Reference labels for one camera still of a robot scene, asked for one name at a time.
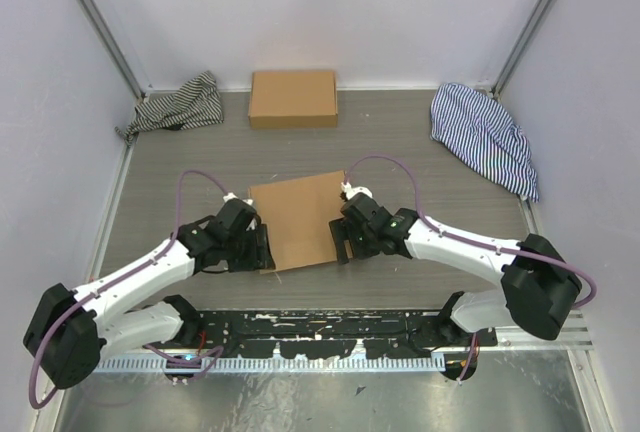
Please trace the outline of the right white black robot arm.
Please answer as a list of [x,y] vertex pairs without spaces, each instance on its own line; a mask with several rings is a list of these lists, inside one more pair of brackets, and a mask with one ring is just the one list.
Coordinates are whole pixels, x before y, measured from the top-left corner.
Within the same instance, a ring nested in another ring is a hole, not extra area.
[[341,264],[398,255],[445,264],[490,283],[484,292],[453,293],[438,313],[436,334],[455,347],[482,330],[506,326],[552,341],[582,289],[577,273],[542,236],[492,239],[448,228],[412,209],[390,213],[364,192],[345,197],[329,229]]

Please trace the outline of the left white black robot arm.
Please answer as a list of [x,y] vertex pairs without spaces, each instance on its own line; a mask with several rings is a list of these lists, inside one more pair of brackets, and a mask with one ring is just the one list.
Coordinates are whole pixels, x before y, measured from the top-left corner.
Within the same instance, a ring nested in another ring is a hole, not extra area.
[[215,215],[184,224],[133,263],[74,289],[58,283],[41,296],[23,344],[35,371],[58,390],[76,386],[100,361],[148,344],[194,346],[201,335],[196,309],[179,295],[145,310],[139,304],[199,273],[274,268],[266,225],[250,199],[229,194]]

